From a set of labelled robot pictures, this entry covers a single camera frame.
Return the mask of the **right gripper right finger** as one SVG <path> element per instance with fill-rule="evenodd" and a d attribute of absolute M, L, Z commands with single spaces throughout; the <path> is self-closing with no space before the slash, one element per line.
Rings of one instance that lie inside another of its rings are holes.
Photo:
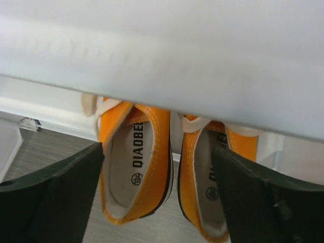
<path fill-rule="evenodd" d="M 323 186 L 214 145 L 212 164 L 232 242 L 323 242 Z"/>

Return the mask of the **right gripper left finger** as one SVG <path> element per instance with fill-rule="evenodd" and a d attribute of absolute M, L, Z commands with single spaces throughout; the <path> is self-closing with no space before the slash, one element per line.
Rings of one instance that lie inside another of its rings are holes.
<path fill-rule="evenodd" d="M 101 143 L 1 183 L 1 242 L 82 242 L 102 163 Z"/>

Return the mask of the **orange sneaker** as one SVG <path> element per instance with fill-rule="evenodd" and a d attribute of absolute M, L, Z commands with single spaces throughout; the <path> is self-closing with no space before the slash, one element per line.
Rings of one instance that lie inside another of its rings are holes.
<path fill-rule="evenodd" d="M 229 242 L 212 148 L 219 145 L 255 161 L 261 131 L 189 114 L 179 118 L 183 132 L 177 185 L 181 211 L 208 242 Z"/>
<path fill-rule="evenodd" d="M 173 186 L 169 110 L 83 93 L 83 113 L 94 118 L 103 146 L 99 177 L 102 211 L 111 224 L 156 212 Z"/>

